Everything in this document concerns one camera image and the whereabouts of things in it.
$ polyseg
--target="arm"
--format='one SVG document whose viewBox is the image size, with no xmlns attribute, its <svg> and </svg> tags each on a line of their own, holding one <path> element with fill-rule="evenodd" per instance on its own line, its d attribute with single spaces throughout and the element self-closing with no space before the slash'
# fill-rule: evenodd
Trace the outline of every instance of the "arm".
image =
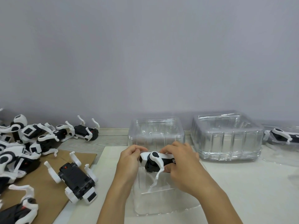
<svg viewBox="0 0 299 224">
<path fill-rule="evenodd" d="M 199 162 L 199 155 L 189 144 L 174 142 L 161 153 L 173 154 L 176 164 L 166 165 L 165 172 L 177 187 L 200 202 L 209 224 L 242 224 L 226 193 Z"/>
<path fill-rule="evenodd" d="M 122 151 L 97 224 L 124 223 L 126 200 L 137 176 L 140 151 L 147 151 L 147 149 L 132 145 Z"/>
</svg>

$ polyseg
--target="transparent plastic packaging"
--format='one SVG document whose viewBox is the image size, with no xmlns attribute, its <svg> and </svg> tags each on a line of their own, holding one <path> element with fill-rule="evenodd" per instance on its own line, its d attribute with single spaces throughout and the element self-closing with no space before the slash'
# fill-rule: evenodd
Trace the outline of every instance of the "transparent plastic packaging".
<svg viewBox="0 0 299 224">
<path fill-rule="evenodd" d="M 264 128 L 244 113 L 202 112 L 194 116 L 191 138 L 202 159 L 256 160 L 261 153 Z"/>
<path fill-rule="evenodd" d="M 178 117 L 134 119 L 128 133 L 128 144 L 159 151 L 174 141 L 185 143 L 185 132 Z"/>
<path fill-rule="evenodd" d="M 140 167 L 133 185 L 133 203 L 137 215 L 166 214 L 199 206 L 198 200 L 174 186 L 169 173 L 159 175 L 158 184 L 150 188 L 157 173 Z"/>
<path fill-rule="evenodd" d="M 274 128 L 279 128 L 286 132 L 299 134 L 299 127 L 289 123 L 268 123 L 265 124 L 265 128 L 268 131 L 271 131 Z M 264 137 L 264 144 L 269 149 L 263 149 L 261 155 L 263 160 L 299 167 L 299 143 L 290 142 L 290 144 L 287 144 L 287 142 L 277 140 L 271 132 L 265 132 L 265 134 L 268 135 L 267 137 Z"/>
</svg>

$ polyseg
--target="hand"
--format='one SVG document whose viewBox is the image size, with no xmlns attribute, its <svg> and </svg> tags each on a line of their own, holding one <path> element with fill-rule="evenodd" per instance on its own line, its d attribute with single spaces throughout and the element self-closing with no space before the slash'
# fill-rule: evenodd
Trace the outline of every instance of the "hand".
<svg viewBox="0 0 299 224">
<path fill-rule="evenodd" d="M 211 185 L 217 186 L 199 162 L 199 154 L 193 152 L 188 143 L 175 141 L 161 149 L 160 153 L 173 154 L 176 164 L 166 165 L 164 172 L 170 172 L 172 180 L 181 191 L 198 198 Z"/>
<path fill-rule="evenodd" d="M 148 149 L 139 145 L 132 145 L 122 151 L 113 181 L 125 184 L 131 189 L 138 172 L 140 152 L 145 151 Z"/>
</svg>

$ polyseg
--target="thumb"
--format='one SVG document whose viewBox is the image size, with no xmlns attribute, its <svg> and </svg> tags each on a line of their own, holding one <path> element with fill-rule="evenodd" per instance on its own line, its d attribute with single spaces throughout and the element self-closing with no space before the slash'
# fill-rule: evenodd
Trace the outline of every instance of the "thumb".
<svg viewBox="0 0 299 224">
<path fill-rule="evenodd" d="M 134 156 L 134 157 L 136 157 L 136 159 L 138 159 L 140 156 L 140 150 L 136 149 L 135 152 L 132 153 L 132 156 Z"/>
<path fill-rule="evenodd" d="M 176 168 L 176 165 L 174 163 L 170 163 L 164 166 L 164 172 L 171 172 Z"/>
</svg>

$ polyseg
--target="person's left arm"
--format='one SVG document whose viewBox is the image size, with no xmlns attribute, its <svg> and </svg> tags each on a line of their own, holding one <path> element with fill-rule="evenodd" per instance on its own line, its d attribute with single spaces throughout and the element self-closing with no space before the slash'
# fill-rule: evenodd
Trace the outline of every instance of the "person's left arm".
<svg viewBox="0 0 299 224">
<path fill-rule="evenodd" d="M 125 205 L 138 173 L 140 152 L 147 148 L 132 145 L 121 152 L 113 182 L 107 192 L 97 224 L 123 224 Z"/>
</svg>

